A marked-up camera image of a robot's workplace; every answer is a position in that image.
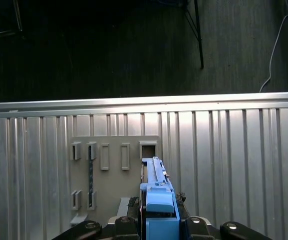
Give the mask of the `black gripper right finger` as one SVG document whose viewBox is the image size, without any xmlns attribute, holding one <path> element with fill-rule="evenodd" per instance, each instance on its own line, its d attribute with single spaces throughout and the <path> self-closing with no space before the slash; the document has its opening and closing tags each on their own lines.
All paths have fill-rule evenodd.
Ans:
<svg viewBox="0 0 288 240">
<path fill-rule="evenodd" d="M 176 193 L 180 216 L 181 240 L 266 240 L 268 237 L 239 222 L 228 221 L 219 228 L 212 226 L 208 219 L 188 213 L 183 192 Z"/>
</svg>

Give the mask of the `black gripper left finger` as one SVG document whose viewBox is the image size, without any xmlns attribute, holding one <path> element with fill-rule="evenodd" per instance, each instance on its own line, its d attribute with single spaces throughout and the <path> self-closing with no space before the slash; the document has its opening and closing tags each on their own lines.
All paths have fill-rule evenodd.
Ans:
<svg viewBox="0 0 288 240">
<path fill-rule="evenodd" d="M 56 240 L 139 240 L 139 198 L 126 198 L 128 203 L 121 202 L 119 209 L 126 207 L 126 215 L 110 218 L 106 226 L 93 220 L 85 220 L 60 235 Z"/>
</svg>

